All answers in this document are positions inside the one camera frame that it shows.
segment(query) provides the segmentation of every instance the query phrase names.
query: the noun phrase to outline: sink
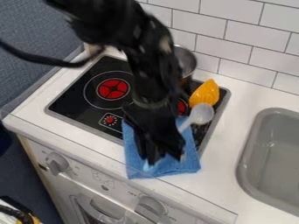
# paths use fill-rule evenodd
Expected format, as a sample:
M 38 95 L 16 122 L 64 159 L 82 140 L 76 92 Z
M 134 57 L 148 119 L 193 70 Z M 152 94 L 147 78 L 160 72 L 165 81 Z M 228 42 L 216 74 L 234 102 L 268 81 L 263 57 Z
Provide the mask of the sink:
M 255 117 L 236 174 L 253 198 L 299 216 L 299 113 L 262 110 Z

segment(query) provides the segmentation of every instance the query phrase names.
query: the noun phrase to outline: plastic spoon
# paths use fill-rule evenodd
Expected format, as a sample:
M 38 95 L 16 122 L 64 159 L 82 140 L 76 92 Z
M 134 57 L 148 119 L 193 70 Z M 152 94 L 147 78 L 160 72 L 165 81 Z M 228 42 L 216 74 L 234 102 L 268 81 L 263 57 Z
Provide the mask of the plastic spoon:
M 191 124 L 203 125 L 209 123 L 214 117 L 214 109 L 211 105 L 206 103 L 199 103 L 191 109 L 191 113 L 187 120 L 185 120 L 178 128 L 178 132 L 182 133 Z

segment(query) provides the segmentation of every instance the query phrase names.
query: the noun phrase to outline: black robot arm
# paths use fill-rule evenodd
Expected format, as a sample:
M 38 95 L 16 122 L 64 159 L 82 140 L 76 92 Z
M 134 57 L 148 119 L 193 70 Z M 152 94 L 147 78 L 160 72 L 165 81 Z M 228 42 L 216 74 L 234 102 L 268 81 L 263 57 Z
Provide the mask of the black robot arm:
M 184 139 L 177 132 L 178 81 L 182 76 L 168 29 L 134 0 L 45 0 L 67 15 L 84 42 L 115 46 L 128 56 L 134 104 L 123 105 L 139 154 L 153 165 L 165 153 L 177 160 Z

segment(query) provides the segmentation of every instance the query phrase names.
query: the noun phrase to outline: yellow object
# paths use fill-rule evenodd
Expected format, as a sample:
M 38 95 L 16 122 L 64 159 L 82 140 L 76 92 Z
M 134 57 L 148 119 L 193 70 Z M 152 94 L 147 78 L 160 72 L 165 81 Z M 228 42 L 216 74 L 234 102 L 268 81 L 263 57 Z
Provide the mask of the yellow object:
M 31 214 L 29 214 L 31 217 L 32 217 L 32 219 L 33 219 L 33 224 L 39 224 L 40 223 L 40 221 L 39 221 L 39 219 L 37 218 L 37 217 L 35 217 L 35 216 L 33 216 L 33 215 L 31 215 Z M 20 221 L 20 220 L 17 220 L 17 223 L 16 224 L 22 224 L 22 221 Z
M 189 98 L 189 106 L 192 108 L 199 103 L 215 105 L 219 100 L 219 86 L 214 80 L 204 82 Z

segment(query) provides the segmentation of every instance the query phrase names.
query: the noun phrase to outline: black cable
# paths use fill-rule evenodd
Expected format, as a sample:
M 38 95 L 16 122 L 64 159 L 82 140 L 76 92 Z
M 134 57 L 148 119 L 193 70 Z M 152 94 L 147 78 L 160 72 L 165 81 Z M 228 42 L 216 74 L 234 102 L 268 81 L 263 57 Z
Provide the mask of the black cable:
M 0 47 L 2 47 L 7 53 L 10 53 L 21 60 L 26 60 L 36 64 L 42 64 L 47 66 L 55 66 L 55 67 L 83 67 L 86 63 L 92 59 L 94 59 L 97 55 L 102 53 L 105 48 L 102 47 L 98 52 L 91 55 L 88 58 L 82 59 L 77 62 L 68 62 L 62 59 L 55 59 L 51 57 L 41 56 L 33 53 L 28 53 L 17 49 L 16 47 L 6 43 L 2 39 L 0 39 Z
M 16 219 L 20 220 L 23 224 L 34 224 L 34 221 L 29 214 L 12 209 L 11 207 L 0 206 L 0 212 L 15 217 Z

